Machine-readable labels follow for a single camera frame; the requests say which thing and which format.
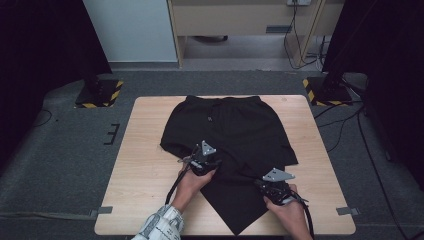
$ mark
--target black cable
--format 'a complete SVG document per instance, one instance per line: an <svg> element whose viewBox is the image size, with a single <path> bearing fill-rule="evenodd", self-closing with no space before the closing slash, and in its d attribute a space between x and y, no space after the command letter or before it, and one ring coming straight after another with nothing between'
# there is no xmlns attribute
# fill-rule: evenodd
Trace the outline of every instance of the black cable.
<svg viewBox="0 0 424 240"><path fill-rule="evenodd" d="M322 52L324 51L324 44L325 44L325 36L322 37L322 42L321 42L321 45L320 45L320 48L319 48L318 59L319 59L319 62L321 63L321 66L324 66L324 62L322 61L322 58L323 58Z"/></svg>
<svg viewBox="0 0 424 240"><path fill-rule="evenodd" d="M44 213L44 212L0 212L0 218L44 218L44 219L60 219L60 220L78 220L91 221L96 220L95 216L78 215L71 213Z"/></svg>
<svg viewBox="0 0 424 240"><path fill-rule="evenodd" d="M362 102L362 101L343 101L343 102L337 103L337 104L335 104L335 105L333 105L333 106L331 106L331 107L329 107L329 108L325 109L324 111L322 111L322 112L321 112L321 113L319 113L318 115L316 115L316 116L314 117L314 119L319 118L321 115L323 115L324 113L326 113L326 112L330 111L331 109L333 109L333 108L335 108L335 107L338 107L338 106L341 106L341 105L344 105L344 104L349 104L349 103L359 103L359 102Z"/></svg>
<svg viewBox="0 0 424 240"><path fill-rule="evenodd" d="M46 110L46 109L41 109L41 111L47 112L47 113L49 114L49 118L48 118L46 121L44 121L43 123L40 123L40 124L38 124L38 125L34 125L34 126L32 126L32 127L41 127L41 126L43 126L44 124L48 123L48 122L52 119L52 117L53 117L52 112L50 112L49 110Z"/></svg>
<svg viewBox="0 0 424 240"><path fill-rule="evenodd" d="M327 124L324 124L324 125L321 125L321 126L318 126L318 127L326 127L326 126L329 126L329 125L331 125L331 124L334 124L334 123L337 123L337 122L343 122L342 123L342 126L340 127L340 131L339 131L339 137L338 137L338 139L337 139L337 142L336 142L336 144L332 147L332 148L330 148L330 150L327 150L327 153L329 153L329 152L331 152L331 151L333 151L338 145L339 145L339 143L340 143L340 139L341 139L341 137L342 137L342 132L343 132L343 127L344 127L344 124L346 123L346 121L348 121L349 119L352 119L353 117L355 117L356 115L359 115L359 113L362 111L362 109L364 108L364 106L362 105L354 114L352 114L351 116L349 116L349 117L347 117L347 118L345 118L345 119L341 119L341 120L337 120L337 121L333 121L333 122L331 122L331 123L327 123Z"/></svg>
<svg viewBox="0 0 424 240"><path fill-rule="evenodd" d="M297 15L297 6L298 6L297 5L297 0L294 0L293 1L293 4L294 4L294 7L293 7L293 30L294 30L294 35L296 36L297 46L299 47L299 55L301 56L300 57L300 60L303 63L305 63L305 66L306 66L306 65L309 65L309 64L312 64L312 63L316 62L316 60L314 60L312 62L305 62L303 60L303 58L302 58L302 49L300 47L299 35L297 35L297 30L296 30L296 15Z"/></svg>
<svg viewBox="0 0 424 240"><path fill-rule="evenodd" d="M308 55L306 55L307 57L323 57L325 58L327 56L327 53L323 53L324 52L324 46L326 43L330 43L331 41L325 41L325 37L323 36L323 40L318 48L318 52L317 53L312 53L312 52L307 52Z"/></svg>
<svg viewBox="0 0 424 240"><path fill-rule="evenodd" d="M418 240L419 237L424 236L424 231L418 233L417 235L413 236L410 240Z"/></svg>
<svg viewBox="0 0 424 240"><path fill-rule="evenodd" d="M297 35L297 32L296 32L297 0L294 0L294 1L293 1L293 3L294 3L294 6L293 6L293 18L292 18L292 20L291 20L291 22L290 22L289 28L287 28L287 31L286 31L286 33L284 34L283 46L284 46L284 50L286 51L287 58L288 58L289 63L290 63L290 67L291 67L292 69L298 70L298 69L301 69L301 68L303 68L303 67L305 67L305 66L307 66L307 65L310 65L310 64L312 64L312 63L315 63L315 62L316 62L316 59L315 59L314 61L312 61L312 62L305 62L305 61L303 61L303 59L302 59L302 51L301 51L301 48L300 48L299 36ZM294 33L295 33L295 36L296 36L296 40L297 40L297 43L298 43L298 46L299 46L299 53L300 53L300 56L301 56L301 61L305 63L305 65L303 65L303 66L301 66L301 67L295 67L295 66L293 66L293 64L292 64L292 62L291 62L291 60L290 60L290 54L289 54L289 52L288 52L288 50L287 50L287 46L286 46L286 45L287 45L287 34L289 34L289 31L290 31L292 28L293 28L293 30L294 30Z"/></svg>
<svg viewBox="0 0 424 240"><path fill-rule="evenodd" d="M172 185L171 190L169 190L168 195L166 196L165 205L169 203L171 200L171 196L174 193L175 189L177 188L178 184L181 182L181 179L183 179L184 175L190 170L190 163L187 163L186 167L180 174L178 174L177 179L174 182L174 185Z"/></svg>
<svg viewBox="0 0 424 240"><path fill-rule="evenodd" d="M399 221L397 220L397 218L396 218L396 216L395 216L394 210L393 210L392 205L390 204L390 201L389 201L389 197L387 196L387 193L386 193L386 190L385 190L385 188L384 188L383 182L381 181L380 174L378 173L377 167L376 167L376 165L375 165L374 158L373 158L373 157L372 157L372 155L371 155L370 149L369 149L369 147L368 147L367 140L365 139L365 135L364 135L364 132L363 132L363 130L362 130L362 126L361 126L361 118L360 118L360 114L359 114L359 113L358 113L358 115L357 115L357 121L358 121L359 131L360 131L360 133L361 133L361 137L362 137L362 140L363 140L364 145L365 145L365 149L367 150L368 157L369 157L369 159L370 159L370 161L371 161L371 164L372 164L372 166L373 166L373 169L374 169L375 175L377 176L377 180L378 180L378 183L379 183L379 185L380 185L380 187L381 187L381 190L383 191L383 196L384 196L384 199L386 200L387 207L389 208L390 214L392 215L392 218L393 218L393 220L394 220L394 222L395 222L395 224L396 224L396 226L397 226L397 228L398 228L399 232L402 234L402 237L403 237L405 240L407 240L407 239L408 239L408 237L406 236L405 232L404 232L404 231L403 231L403 229L401 228L401 226L400 226L400 224L399 224Z"/></svg>
<svg viewBox="0 0 424 240"><path fill-rule="evenodd" d="M356 114L358 114L358 112L359 112L359 111L361 111L363 108L364 108L364 106L361 106L361 108L359 108L359 109L358 109L358 110L357 110L354 114L352 114L351 116L349 116L349 117L347 117L347 118L345 118L345 119L336 120L336 121L333 121L333 122L330 122L330 123L326 123L326 124L320 125L320 126L318 126L318 127L319 127L319 128L320 128L320 127L326 127L326 126L332 125L332 124L334 124L334 123L347 121L347 120L349 120L349 119L351 119L351 118L355 117L355 115L356 115Z"/></svg>
<svg viewBox="0 0 424 240"><path fill-rule="evenodd" d="M305 210L306 219L308 220L309 234L311 235L312 239L315 239L314 225L312 224L312 216L309 212L309 208L304 202L300 202L300 204L302 204L303 209Z"/></svg>

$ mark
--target hand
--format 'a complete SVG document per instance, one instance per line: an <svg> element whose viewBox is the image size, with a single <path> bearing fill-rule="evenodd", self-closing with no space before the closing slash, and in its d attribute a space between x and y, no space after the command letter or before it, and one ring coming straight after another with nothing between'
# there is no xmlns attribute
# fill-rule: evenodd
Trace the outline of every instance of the hand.
<svg viewBox="0 0 424 240"><path fill-rule="evenodd" d="M186 164L187 163L184 163L183 168L180 170L178 175L184 170ZM175 198L171 205L178 209L178 211L182 214L191 199L196 196L202 187L212 180L212 176L215 174L215 171L216 170L212 170L204 176L197 176L193 173L193 171L188 170L177 186L177 193L175 194Z"/></svg>
<svg viewBox="0 0 424 240"><path fill-rule="evenodd" d="M289 184L290 189L297 192L296 185ZM303 206L293 200L283 206L278 206L272 203L267 197L264 197L266 207L273 212L283 225L284 229L295 240L310 240L312 236L309 234L306 224L305 213Z"/></svg>

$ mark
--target metal bracket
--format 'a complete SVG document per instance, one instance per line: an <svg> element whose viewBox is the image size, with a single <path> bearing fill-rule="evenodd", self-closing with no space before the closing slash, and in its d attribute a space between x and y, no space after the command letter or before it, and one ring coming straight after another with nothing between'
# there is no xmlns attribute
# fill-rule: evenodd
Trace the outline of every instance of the metal bracket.
<svg viewBox="0 0 424 240"><path fill-rule="evenodd" d="M293 174L286 173L277 168L273 168L269 173L262 177L264 181L268 182L281 182L293 178L295 178Z"/></svg>
<svg viewBox="0 0 424 240"><path fill-rule="evenodd" d="M352 216L356 216L361 214L358 208L349 208L349 207L343 207L343 208L336 208L337 213L339 216L351 214Z"/></svg>
<svg viewBox="0 0 424 240"><path fill-rule="evenodd" d="M216 149L215 148L213 148L209 144L207 144L205 142L205 140L202 141L202 153L203 153L203 156L207 156L207 155L210 155L210 154L215 153L215 152L216 152Z"/></svg>
<svg viewBox="0 0 424 240"><path fill-rule="evenodd" d="M99 214L111 214L112 209L113 209L113 207L99 207L99 209L97 211L91 210L90 216L97 217L97 215L99 215Z"/></svg>

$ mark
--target sleeve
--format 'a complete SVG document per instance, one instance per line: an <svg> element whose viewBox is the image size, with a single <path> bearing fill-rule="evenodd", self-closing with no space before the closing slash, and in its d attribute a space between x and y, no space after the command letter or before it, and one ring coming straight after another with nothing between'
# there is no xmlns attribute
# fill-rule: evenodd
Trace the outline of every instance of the sleeve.
<svg viewBox="0 0 424 240"><path fill-rule="evenodd" d="M147 218L132 240L180 240L183 228L184 220L181 213L173 206L165 205Z"/></svg>

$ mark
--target wooden table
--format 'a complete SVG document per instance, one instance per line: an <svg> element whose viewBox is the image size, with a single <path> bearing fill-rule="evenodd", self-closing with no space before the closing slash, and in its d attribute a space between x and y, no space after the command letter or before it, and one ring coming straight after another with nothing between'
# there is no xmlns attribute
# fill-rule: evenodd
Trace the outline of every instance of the wooden table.
<svg viewBox="0 0 424 240"><path fill-rule="evenodd" d="M351 215L339 216L336 208L346 201L331 166L318 128L305 97L264 95L279 115L299 165L286 171L299 194L309 200L316 234L352 234ZM99 214L99 235L134 235L152 213L165 202L181 164L160 146L171 111L185 96L140 97L136 100L102 207L112 212ZM215 210L199 193L184 212L183 235L232 235ZM276 217L267 212L241 235L285 235Z"/></svg>

